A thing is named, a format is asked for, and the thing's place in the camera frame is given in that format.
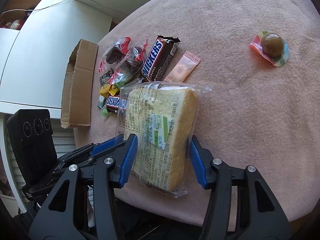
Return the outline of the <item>small Snickers bar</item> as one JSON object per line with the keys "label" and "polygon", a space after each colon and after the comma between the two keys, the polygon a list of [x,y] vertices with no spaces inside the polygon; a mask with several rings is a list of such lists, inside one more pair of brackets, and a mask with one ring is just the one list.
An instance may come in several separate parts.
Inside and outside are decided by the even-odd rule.
{"label": "small Snickers bar", "polygon": [[119,109],[119,99],[120,96],[119,95],[110,95],[107,100],[106,100],[106,110],[108,111],[108,113],[110,112],[115,112],[117,113],[118,109]]}

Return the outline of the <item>packaged sliced bread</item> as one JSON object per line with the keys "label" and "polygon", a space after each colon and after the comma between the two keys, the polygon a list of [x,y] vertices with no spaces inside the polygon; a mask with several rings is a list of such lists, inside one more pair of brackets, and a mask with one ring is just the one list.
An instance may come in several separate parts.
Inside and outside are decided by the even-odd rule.
{"label": "packaged sliced bread", "polygon": [[131,173],[144,186],[174,198],[184,196],[185,163],[200,103],[212,87],[133,81],[120,89],[117,135],[135,134]]}

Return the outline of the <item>red-wrapped dark cake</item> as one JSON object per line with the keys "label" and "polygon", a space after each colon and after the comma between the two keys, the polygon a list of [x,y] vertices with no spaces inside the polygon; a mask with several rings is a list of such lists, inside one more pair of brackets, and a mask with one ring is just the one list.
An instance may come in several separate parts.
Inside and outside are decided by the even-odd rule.
{"label": "red-wrapped dark cake", "polygon": [[130,37],[121,37],[115,40],[103,53],[99,72],[104,72],[110,65],[119,63],[129,50]]}
{"label": "red-wrapped dark cake", "polygon": [[116,73],[123,77],[134,76],[142,68],[146,58],[148,39],[144,43],[134,44],[118,64]]}

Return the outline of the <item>large Snickers bar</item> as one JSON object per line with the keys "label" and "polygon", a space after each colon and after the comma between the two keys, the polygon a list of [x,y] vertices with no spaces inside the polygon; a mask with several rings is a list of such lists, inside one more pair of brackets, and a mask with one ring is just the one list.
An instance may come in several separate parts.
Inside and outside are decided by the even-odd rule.
{"label": "large Snickers bar", "polygon": [[180,44],[178,37],[158,35],[141,69],[146,82],[161,81]]}

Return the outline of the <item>open cardboard box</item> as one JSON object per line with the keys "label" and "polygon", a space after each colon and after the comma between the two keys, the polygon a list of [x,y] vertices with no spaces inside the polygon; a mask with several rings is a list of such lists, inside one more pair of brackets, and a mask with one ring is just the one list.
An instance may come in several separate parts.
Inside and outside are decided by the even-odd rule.
{"label": "open cardboard box", "polygon": [[91,96],[98,45],[81,39],[69,57],[61,100],[62,128],[91,125]]}

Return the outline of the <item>green wrapped candy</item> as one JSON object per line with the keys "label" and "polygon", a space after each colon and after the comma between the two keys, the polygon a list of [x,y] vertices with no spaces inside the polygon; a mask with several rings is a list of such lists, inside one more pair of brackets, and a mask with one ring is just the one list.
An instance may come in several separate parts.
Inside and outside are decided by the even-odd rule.
{"label": "green wrapped candy", "polygon": [[107,119],[109,116],[108,110],[106,108],[106,100],[107,98],[100,95],[97,103],[97,107],[100,109],[100,114],[103,119]]}

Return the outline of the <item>yellow wrapped candy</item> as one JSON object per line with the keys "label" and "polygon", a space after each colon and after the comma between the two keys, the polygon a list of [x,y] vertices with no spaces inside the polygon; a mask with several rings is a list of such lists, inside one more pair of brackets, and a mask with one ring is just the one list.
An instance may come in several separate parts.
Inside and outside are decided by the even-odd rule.
{"label": "yellow wrapped candy", "polygon": [[115,84],[104,84],[99,89],[99,94],[105,98],[119,94],[120,89]]}

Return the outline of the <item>black patterned candy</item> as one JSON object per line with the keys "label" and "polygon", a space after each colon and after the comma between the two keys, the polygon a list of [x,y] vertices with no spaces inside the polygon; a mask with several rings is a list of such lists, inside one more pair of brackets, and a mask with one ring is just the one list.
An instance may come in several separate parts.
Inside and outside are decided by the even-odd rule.
{"label": "black patterned candy", "polygon": [[109,70],[104,71],[103,75],[99,78],[100,86],[103,87],[105,84],[109,82],[113,75],[113,68],[110,68]]}

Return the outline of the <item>wooden shelf niche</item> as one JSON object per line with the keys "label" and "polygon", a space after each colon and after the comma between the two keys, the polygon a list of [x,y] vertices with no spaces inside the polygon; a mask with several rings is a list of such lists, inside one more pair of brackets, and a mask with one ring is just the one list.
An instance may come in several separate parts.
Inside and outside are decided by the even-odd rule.
{"label": "wooden shelf niche", "polygon": [[9,0],[1,13],[1,28],[10,29],[11,25],[17,21],[18,27],[15,29],[20,30],[40,2],[41,0]]}

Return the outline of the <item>pink candy sachet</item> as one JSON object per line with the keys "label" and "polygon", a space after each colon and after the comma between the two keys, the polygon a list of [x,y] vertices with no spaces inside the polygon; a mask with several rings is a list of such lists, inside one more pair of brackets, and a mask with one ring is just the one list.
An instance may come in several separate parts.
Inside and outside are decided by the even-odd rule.
{"label": "pink candy sachet", "polygon": [[166,82],[183,82],[201,59],[193,53],[186,51],[172,71],[164,78]]}

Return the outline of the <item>brown jelly cup candy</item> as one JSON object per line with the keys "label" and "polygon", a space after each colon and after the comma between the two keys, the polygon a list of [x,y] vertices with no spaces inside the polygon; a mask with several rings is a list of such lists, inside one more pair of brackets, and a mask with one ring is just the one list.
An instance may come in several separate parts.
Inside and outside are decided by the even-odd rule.
{"label": "brown jelly cup candy", "polygon": [[268,30],[259,32],[249,46],[274,67],[283,66],[289,59],[289,47],[285,40]]}

